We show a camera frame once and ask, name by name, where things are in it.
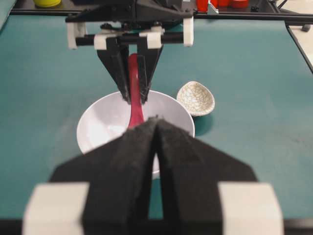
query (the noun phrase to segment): white bowl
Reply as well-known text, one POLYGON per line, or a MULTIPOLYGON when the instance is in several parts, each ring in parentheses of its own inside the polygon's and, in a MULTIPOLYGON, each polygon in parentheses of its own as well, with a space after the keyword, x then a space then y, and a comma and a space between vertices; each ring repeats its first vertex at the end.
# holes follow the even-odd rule
POLYGON ((213 111, 215 100, 212 93, 199 82, 186 83, 177 93, 177 100, 194 116, 204 116, 213 111))
MULTIPOLYGON (((127 129, 131 107, 120 92, 109 94, 94 102, 82 115, 77 125, 77 142, 85 154, 120 137, 127 129)), ((143 116, 158 116, 195 136, 195 125, 188 111, 172 97, 150 91, 143 106, 143 116)), ((153 178, 159 176, 158 160, 153 165, 153 178)))

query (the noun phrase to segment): yellow object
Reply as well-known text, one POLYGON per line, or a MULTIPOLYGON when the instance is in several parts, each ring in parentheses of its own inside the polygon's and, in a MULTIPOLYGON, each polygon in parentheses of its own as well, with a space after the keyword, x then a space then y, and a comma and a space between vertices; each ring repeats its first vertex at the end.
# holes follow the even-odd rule
POLYGON ((61 0, 34 0, 34 2, 40 7, 52 7, 58 5, 61 0))

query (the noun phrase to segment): small crackle-glaze bowl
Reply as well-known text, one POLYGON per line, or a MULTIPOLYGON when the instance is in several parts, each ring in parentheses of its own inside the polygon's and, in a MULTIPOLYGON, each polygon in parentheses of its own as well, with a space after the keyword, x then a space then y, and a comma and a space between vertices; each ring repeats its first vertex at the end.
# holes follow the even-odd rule
POLYGON ((176 99, 194 117, 207 115, 215 107, 212 93, 204 85, 195 81, 186 83, 178 91, 176 99))

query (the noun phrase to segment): red object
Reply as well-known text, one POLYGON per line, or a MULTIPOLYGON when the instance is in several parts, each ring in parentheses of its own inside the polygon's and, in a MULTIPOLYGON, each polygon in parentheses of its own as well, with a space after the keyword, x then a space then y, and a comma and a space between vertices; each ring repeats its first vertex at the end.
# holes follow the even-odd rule
MULTIPOLYGON (((249 5, 249 0, 211 0, 211 3, 215 8, 218 7, 233 7, 233 8, 245 8, 249 5)), ((197 0, 198 11, 207 12, 208 0, 197 0)))
POLYGON ((207 12, 208 0, 197 0, 198 11, 207 12))
POLYGON ((230 6, 233 8, 244 8, 248 7, 249 0, 231 0, 230 6))
POLYGON ((219 5, 219 1, 218 0, 211 0, 212 5, 217 8, 219 5))
POLYGON ((231 0, 219 0, 219 6, 229 6, 231 0))
POLYGON ((140 100, 137 54, 128 58, 129 83, 131 88, 131 119, 128 128, 137 126, 144 122, 140 100))

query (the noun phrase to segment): teal table surface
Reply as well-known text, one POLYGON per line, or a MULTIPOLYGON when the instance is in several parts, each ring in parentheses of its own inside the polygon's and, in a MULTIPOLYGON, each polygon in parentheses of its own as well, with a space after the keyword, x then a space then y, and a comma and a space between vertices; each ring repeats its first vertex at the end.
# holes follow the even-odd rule
MULTIPOLYGON (((21 218, 35 184, 80 154, 80 116, 117 91, 93 47, 69 50, 66 36, 64 17, 48 16, 10 16, 0 32, 1 218, 21 218)), ((152 89, 175 97, 192 80, 216 100, 196 138, 272 183, 285 218, 312 217, 313 75, 284 22, 195 20, 194 46, 164 46, 152 89)), ((159 191, 156 180, 151 217, 159 191)))

